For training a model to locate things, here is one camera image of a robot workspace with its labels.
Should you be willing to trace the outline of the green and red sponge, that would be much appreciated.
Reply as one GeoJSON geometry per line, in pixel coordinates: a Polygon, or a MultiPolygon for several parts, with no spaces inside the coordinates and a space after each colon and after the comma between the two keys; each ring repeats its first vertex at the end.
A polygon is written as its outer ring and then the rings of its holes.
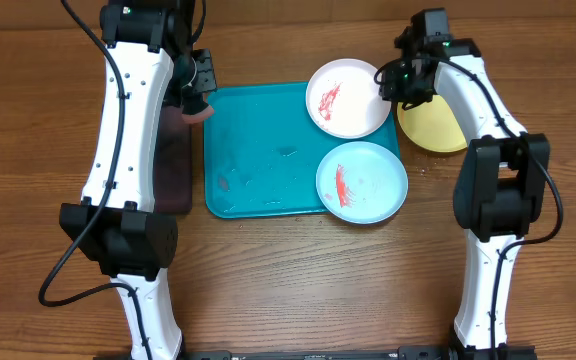
{"type": "Polygon", "coordinates": [[[214,108],[202,96],[187,98],[183,104],[182,120],[186,124],[197,124],[210,118],[214,112],[214,108]]]}

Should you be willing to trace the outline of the yellow-green plate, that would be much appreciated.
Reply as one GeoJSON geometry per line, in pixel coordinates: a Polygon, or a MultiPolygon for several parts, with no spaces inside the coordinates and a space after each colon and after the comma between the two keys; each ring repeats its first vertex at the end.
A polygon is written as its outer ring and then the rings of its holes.
{"type": "Polygon", "coordinates": [[[404,134],[417,146],[435,153],[455,153],[467,148],[466,139],[449,108],[439,95],[410,110],[397,107],[404,134]]]}

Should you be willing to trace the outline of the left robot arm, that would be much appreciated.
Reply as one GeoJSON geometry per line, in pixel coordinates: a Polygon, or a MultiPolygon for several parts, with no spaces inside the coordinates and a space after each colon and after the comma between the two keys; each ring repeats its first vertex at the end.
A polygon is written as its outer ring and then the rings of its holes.
{"type": "Polygon", "coordinates": [[[175,142],[161,124],[200,123],[214,112],[212,57],[197,47],[206,13],[204,2],[111,1],[91,34],[106,70],[99,137],[81,199],[61,206],[59,223],[118,293],[133,359],[183,355],[168,285],[178,227],[156,208],[155,179],[175,142]]]}

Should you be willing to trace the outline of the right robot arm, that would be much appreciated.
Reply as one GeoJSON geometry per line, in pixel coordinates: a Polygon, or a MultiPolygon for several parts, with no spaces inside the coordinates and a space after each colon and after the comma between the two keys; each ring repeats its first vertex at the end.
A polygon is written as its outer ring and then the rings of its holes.
{"type": "Polygon", "coordinates": [[[519,250],[541,214],[550,144],[508,112],[490,82],[479,48],[457,39],[444,9],[413,15],[394,45],[401,56],[377,70],[382,99],[410,110],[440,96],[468,143],[453,193],[467,240],[460,308],[444,359],[534,359],[532,346],[507,342],[506,307],[519,250]]]}

